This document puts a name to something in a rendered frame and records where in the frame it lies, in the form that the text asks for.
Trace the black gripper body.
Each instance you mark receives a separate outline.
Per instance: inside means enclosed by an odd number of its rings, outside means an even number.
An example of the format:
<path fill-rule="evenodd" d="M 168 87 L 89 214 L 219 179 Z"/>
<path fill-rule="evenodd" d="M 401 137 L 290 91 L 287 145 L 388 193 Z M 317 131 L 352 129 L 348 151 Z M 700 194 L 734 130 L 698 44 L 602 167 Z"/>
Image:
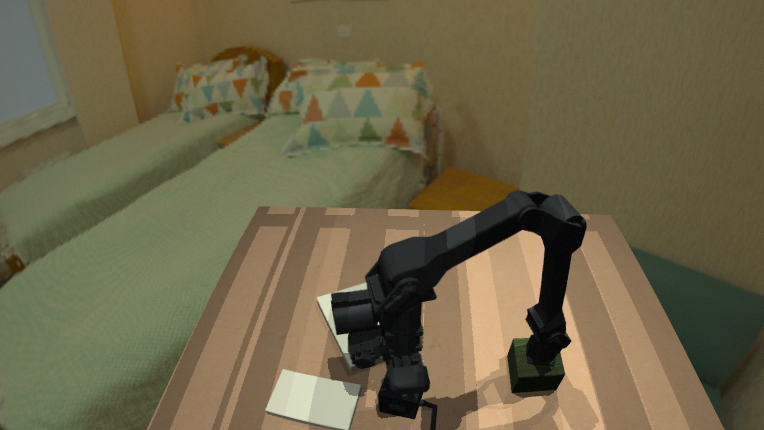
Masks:
<path fill-rule="evenodd" d="M 422 351 L 420 336 L 423 328 L 420 323 L 410 331 L 398 332 L 389 329 L 383 320 L 384 339 L 393 355 L 395 367 L 388 370 L 387 380 L 390 394 L 393 396 L 426 393 L 430 388 L 427 366 L 418 364 Z"/>

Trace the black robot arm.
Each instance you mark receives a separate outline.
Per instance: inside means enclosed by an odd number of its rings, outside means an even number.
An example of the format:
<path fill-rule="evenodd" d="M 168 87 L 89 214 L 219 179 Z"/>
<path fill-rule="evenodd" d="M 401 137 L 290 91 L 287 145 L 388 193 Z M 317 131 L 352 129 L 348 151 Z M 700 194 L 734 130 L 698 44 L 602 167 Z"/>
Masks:
<path fill-rule="evenodd" d="M 562 306 L 571 256 L 582 246 L 586 228 L 563 195 L 511 191 L 439 234 L 384 248 L 365 275 L 367 289 L 331 294 L 337 335 L 348 333 L 348 354 L 359 369 L 375 366 L 382 356 L 391 360 L 380 315 L 391 330 L 414 329 L 422 302 L 437 298 L 433 289 L 446 271 L 524 230 L 539 235 L 545 248 L 539 303 L 527 309 L 534 333 L 526 345 L 527 363 L 554 366 L 556 355 L 571 343 Z"/>

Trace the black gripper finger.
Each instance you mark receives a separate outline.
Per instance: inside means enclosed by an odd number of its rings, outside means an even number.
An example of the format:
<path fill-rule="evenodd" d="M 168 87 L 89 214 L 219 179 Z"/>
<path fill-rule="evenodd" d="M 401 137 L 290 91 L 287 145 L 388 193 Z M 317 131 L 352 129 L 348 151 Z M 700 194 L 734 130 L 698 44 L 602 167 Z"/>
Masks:
<path fill-rule="evenodd" d="M 421 354 L 419 354 L 419 356 L 420 356 L 420 362 L 418 362 L 418 364 L 423 364 Z M 387 366 L 387 370 L 390 370 L 395 367 L 393 357 L 391 357 L 391 360 L 386 361 L 386 366 Z"/>

